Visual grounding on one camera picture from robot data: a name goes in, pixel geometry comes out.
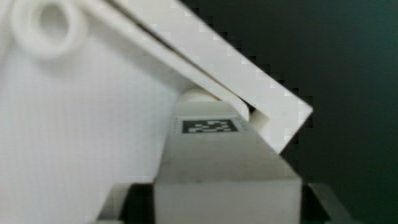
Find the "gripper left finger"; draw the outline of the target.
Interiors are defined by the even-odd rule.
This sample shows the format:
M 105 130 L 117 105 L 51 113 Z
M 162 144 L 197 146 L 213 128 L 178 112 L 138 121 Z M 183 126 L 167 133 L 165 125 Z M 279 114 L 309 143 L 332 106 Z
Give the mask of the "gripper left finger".
M 151 183 L 117 183 L 112 186 L 96 224 L 154 224 Z

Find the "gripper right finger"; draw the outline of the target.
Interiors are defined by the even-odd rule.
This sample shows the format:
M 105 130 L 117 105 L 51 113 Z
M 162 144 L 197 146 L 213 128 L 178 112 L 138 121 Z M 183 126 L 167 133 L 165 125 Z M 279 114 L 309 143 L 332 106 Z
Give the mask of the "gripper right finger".
M 330 187 L 307 183 L 302 191 L 300 224 L 355 224 Z

